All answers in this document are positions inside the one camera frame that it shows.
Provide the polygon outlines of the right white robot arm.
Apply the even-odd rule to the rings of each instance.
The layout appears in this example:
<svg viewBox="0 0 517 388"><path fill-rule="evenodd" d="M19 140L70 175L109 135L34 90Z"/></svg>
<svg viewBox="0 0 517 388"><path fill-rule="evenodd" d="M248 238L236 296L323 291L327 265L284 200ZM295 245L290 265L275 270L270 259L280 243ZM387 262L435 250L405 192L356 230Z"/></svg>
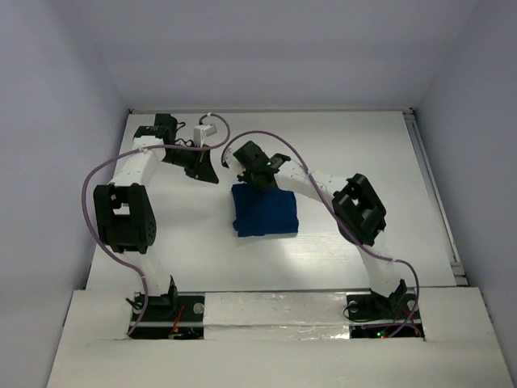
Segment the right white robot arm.
<svg viewBox="0 0 517 388"><path fill-rule="evenodd" d="M223 164L237 173L239 181L255 188L279 188L327 206L337 219L339 233L356 246L363 260L373 310L389 317L401 308L407 286L385 252L386 209L364 175L344 179L311 172L285 154L267 156L252 141L225 151Z"/></svg>

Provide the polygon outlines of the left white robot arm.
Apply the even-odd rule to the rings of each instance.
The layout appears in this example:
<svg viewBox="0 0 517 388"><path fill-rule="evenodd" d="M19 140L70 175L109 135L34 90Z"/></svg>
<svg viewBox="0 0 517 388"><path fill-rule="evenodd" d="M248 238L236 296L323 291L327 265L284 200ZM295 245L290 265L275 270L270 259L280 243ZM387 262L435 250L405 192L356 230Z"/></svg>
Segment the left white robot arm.
<svg viewBox="0 0 517 388"><path fill-rule="evenodd" d="M157 114L152 125L138 127L132 140L134 153L109 183L93 192L102 244L143 273L147 286L141 292L153 297L150 308L162 319L177 314L179 300L170 294L171 276L149 251L158 224L146 186L161 162L182 168L187 177L200 182L219 183L206 144L207 138L217 133L216 126L199 122L188 141L176 139L180 126L175 117Z"/></svg>

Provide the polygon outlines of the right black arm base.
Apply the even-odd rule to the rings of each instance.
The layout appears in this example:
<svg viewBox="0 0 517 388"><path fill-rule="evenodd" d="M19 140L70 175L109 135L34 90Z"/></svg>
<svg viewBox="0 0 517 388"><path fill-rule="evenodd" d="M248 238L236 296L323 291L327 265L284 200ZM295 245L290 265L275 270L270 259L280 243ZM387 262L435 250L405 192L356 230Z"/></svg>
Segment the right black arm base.
<svg viewBox="0 0 517 388"><path fill-rule="evenodd" d="M415 294L404 280L388 297L370 291L347 295L343 316L352 339L424 338L419 311L413 311Z"/></svg>

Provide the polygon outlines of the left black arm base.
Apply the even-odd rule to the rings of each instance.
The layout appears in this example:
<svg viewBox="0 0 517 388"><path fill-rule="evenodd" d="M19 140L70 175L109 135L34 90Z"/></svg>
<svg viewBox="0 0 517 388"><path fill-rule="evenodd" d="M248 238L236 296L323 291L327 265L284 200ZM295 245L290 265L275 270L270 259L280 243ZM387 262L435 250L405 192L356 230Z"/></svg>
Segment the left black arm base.
<svg viewBox="0 0 517 388"><path fill-rule="evenodd" d="M201 340L204 338L204 293L170 292L149 297L143 318L131 332L135 340Z"/></svg>

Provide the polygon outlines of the blue printed t-shirt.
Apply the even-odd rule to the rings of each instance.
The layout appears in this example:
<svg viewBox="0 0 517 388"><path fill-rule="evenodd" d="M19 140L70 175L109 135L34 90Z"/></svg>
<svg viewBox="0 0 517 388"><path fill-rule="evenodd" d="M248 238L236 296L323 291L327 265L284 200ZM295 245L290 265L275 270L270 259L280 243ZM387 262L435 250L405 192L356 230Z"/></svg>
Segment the blue printed t-shirt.
<svg viewBox="0 0 517 388"><path fill-rule="evenodd" d="M293 192L278 188L261 190L247 183L234 184L233 229L239 238L296 234L299 230L297 202Z"/></svg>

